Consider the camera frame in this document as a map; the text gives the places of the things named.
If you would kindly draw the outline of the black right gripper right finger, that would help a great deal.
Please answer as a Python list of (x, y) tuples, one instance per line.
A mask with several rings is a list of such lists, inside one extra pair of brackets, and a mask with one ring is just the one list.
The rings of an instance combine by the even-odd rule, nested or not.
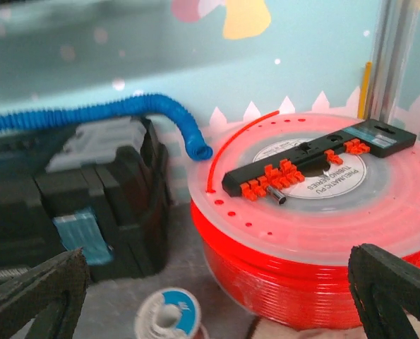
[(349, 290), (367, 338), (418, 338), (420, 268), (374, 245), (352, 248)]

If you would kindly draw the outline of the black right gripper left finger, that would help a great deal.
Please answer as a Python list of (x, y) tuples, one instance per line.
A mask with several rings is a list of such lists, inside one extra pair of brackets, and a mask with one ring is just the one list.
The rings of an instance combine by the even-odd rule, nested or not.
[(33, 321), (26, 338), (72, 338), (90, 283), (81, 249), (63, 252), (0, 285), (0, 338)]

